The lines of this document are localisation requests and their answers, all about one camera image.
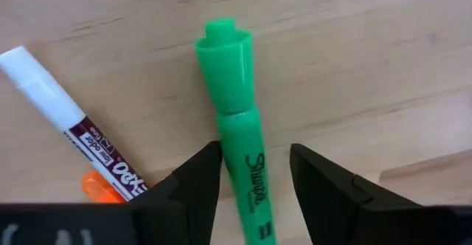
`black plastic piece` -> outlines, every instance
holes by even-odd
[[[2,204],[2,245],[208,245],[220,186],[211,142],[128,204]]]
[[[422,207],[304,145],[290,163],[313,244],[472,244],[471,207]]]

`orange marker cap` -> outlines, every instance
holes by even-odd
[[[82,190],[93,202],[99,204],[122,204],[126,202],[96,170],[83,176]]]

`green highlighter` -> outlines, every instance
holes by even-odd
[[[266,154],[254,102],[252,35],[230,18],[210,21],[195,43],[206,88],[215,104],[223,157],[236,193],[248,245],[276,243]]]

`white marker cap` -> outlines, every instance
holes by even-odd
[[[60,131],[69,130],[85,117],[62,86],[23,46],[1,54],[0,69]]]

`white dry erase marker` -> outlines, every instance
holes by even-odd
[[[0,69],[126,201],[148,189],[141,176],[27,49],[19,46],[1,54]]]

